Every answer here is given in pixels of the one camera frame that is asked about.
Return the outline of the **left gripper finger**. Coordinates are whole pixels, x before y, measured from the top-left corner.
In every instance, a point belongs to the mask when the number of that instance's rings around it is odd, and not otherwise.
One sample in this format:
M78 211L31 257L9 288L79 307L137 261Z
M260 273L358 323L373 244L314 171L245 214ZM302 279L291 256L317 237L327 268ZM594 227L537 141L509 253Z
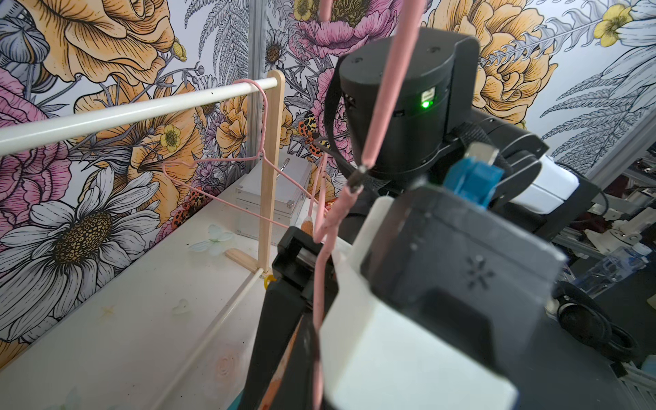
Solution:
M257 409L314 409L318 360L312 314L303 314Z

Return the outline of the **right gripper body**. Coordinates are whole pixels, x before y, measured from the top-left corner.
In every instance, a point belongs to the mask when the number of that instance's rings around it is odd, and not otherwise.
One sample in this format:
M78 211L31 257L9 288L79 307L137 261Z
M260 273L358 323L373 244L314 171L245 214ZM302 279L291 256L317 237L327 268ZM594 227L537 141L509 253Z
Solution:
M273 261L273 282L265 292L238 408L257 409L302 315L312 314L314 324L314 268L322 248L297 227L289 228L280 239ZM322 331L314 325L319 343L314 409L337 409L336 400L330 397L331 383L347 358L339 351L341 341L329 339L334 334L332 319L325 319L324 324Z

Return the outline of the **pink hanger with orange towel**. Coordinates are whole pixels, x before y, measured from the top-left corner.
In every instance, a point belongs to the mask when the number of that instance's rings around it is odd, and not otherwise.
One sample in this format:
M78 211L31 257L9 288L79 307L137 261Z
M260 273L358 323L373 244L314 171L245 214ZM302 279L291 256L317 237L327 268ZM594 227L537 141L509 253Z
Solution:
M384 328L385 320L419 337L422 346L427 346L430 340L426 331L421 331L379 300L360 273L360 262L366 248L372 244L375 232L381 227L385 213L391 208L390 200L381 199L375 204L373 216L366 221L364 232L353 246L345 250L335 247L338 228L362 192L361 180L377 162L424 12L423 1L406 1L402 7L360 167L348 180L345 192L329 215L319 221L320 226L314 233L314 241L324 244L314 269L313 323L319 338L319 351L313 360L314 409L321 408L324 400L342 409L391 409L401 404L399 399L383 397L381 389L410 380L410 374L392 374L400 369L400 360L389 365L380 364L380 360L389 353L407 353L410 341L407 337L393 336L391 330ZM392 339L380 346L375 345L375 338L382 336L392 336Z

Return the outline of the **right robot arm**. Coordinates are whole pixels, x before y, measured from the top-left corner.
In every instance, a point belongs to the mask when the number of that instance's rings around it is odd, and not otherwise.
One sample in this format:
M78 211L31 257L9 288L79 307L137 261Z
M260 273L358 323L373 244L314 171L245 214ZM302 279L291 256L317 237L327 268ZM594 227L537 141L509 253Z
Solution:
M344 107L355 162L326 262L290 227L278 243L242 409L515 409L519 366L565 255L551 241L593 186L538 136L473 109L478 41L422 28L375 166L362 171L393 39L338 60L324 126Z

